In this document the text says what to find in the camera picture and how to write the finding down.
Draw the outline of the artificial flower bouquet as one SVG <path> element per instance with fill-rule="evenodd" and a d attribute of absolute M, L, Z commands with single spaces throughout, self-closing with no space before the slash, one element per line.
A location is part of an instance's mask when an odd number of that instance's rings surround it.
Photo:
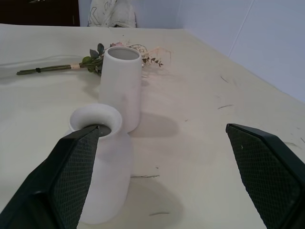
<path fill-rule="evenodd" d="M 97 50 L 90 49 L 90 56 L 85 56 L 80 63 L 76 64 L 67 64 L 67 65 L 55 65 L 48 66 L 42 68 L 28 69 L 18 71 L 17 75 L 28 75 L 33 73 L 44 73 L 44 72 L 54 72 L 54 71 L 67 71 L 67 70 L 78 70 L 78 69 L 87 69 L 89 72 L 94 73 L 98 76 L 102 74 L 102 66 L 105 53 L 112 47 L 125 47 L 131 48 L 140 53 L 142 66 L 150 65 L 152 63 L 159 65 L 159 67 L 163 66 L 161 58 L 158 57 L 159 53 L 164 52 L 169 55 L 172 54 L 171 51 L 163 48 L 156 47 L 152 50 L 148 50 L 142 44 L 133 44 L 128 45 L 126 43 L 117 42 L 110 44 L 109 48 L 105 48 L 103 44 L 99 43 L 97 46 Z"/>

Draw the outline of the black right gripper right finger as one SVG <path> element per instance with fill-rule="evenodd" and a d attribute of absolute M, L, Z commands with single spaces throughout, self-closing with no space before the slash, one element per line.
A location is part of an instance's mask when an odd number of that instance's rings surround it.
<path fill-rule="evenodd" d="M 277 136 L 227 124 L 242 183 L 267 229 L 305 229 L 305 163 Z"/>

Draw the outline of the dark wooden cabinet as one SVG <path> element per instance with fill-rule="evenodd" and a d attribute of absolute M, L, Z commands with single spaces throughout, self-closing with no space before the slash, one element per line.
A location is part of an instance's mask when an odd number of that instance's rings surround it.
<path fill-rule="evenodd" d="M 0 23 L 78 27 L 78 0 L 0 0 Z"/>

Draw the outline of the white flared-neck vase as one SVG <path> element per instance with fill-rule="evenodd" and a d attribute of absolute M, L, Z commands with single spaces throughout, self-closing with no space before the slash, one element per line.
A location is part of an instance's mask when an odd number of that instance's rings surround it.
<path fill-rule="evenodd" d="M 115 217 L 123 207 L 133 168 L 133 146 L 122 126 L 122 116 L 105 104 L 77 108 L 69 118 L 68 132 L 90 125 L 105 125 L 111 132 L 99 137 L 91 185 L 80 221 L 101 224 Z"/>

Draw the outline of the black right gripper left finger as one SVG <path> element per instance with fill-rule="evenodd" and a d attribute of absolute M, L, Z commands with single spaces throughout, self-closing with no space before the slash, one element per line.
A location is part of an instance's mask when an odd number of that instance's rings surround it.
<path fill-rule="evenodd" d="M 76 229 L 92 180 L 99 128 L 61 138 L 0 213 L 0 229 Z"/>

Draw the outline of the tall white cylindrical vase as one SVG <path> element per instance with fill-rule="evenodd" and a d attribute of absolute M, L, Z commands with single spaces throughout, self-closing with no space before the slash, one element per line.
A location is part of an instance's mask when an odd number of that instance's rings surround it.
<path fill-rule="evenodd" d="M 142 57 L 137 50 L 113 46 L 104 52 L 98 102 L 120 112 L 127 133 L 140 122 L 141 77 Z"/>

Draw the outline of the white printed cloth bag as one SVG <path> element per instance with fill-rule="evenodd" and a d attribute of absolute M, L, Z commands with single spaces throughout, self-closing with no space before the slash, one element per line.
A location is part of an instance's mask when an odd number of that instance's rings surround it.
<path fill-rule="evenodd" d="M 135 28 L 136 17 L 131 0 L 92 0 L 87 26 Z"/>

